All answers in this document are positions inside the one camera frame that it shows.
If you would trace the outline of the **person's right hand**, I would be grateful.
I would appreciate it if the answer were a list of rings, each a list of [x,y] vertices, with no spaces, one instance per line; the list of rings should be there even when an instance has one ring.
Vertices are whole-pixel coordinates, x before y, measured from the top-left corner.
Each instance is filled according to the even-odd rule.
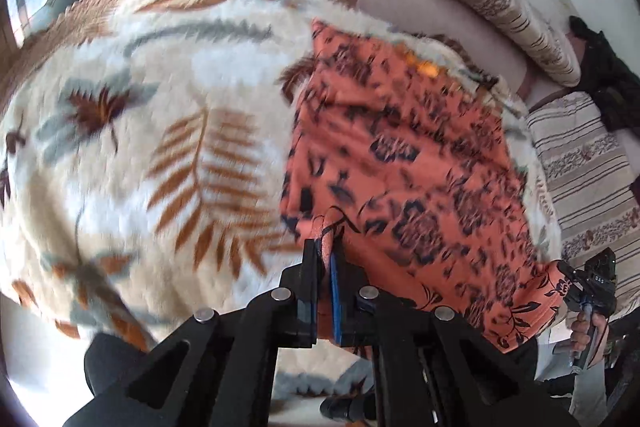
[[[585,312],[579,312],[576,320],[570,325],[570,347],[576,353],[590,352],[588,366],[600,363],[604,358],[606,343],[608,342],[608,320],[601,314],[593,312],[587,317]]]

